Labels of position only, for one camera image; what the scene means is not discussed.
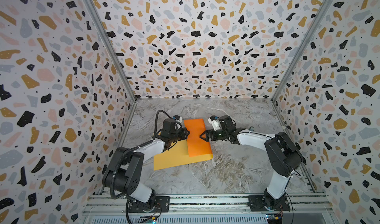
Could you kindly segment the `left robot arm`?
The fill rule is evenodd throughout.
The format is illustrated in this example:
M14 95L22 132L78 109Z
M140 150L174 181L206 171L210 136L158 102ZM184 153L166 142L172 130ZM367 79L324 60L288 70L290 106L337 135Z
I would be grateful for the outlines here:
M163 128L154 133L153 139L132 148L117 148L102 179L112 199L124 197L143 204L154 201L154 190L140 182L143 164L187 139L190 132L181 121L179 116L165 119Z

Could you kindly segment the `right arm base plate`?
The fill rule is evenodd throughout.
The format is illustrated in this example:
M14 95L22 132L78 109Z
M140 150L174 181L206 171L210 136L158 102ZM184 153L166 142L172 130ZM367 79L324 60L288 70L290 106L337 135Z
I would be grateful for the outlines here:
M250 195L248 196L248 206L251 212L280 212L290 211L290 202L284 194L279 199L274 199L271 195Z

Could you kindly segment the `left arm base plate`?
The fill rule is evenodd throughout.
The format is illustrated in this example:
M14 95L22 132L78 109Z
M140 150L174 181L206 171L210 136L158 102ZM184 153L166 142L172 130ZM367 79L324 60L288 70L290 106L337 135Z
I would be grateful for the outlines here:
M129 213L168 213L170 196L154 196L146 203L141 201L130 202L127 211Z

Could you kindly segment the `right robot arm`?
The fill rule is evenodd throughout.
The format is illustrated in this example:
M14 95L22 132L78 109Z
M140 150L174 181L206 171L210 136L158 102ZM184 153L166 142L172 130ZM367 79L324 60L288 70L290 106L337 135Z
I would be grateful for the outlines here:
M202 140L228 141L231 144L258 148L267 153L274 172L264 196L271 201L281 199L286 193L291 176L303 162L303 156L291 138L285 132L264 134L238 128L235 121L228 115L211 116L208 122L213 129L201 133L199 137Z

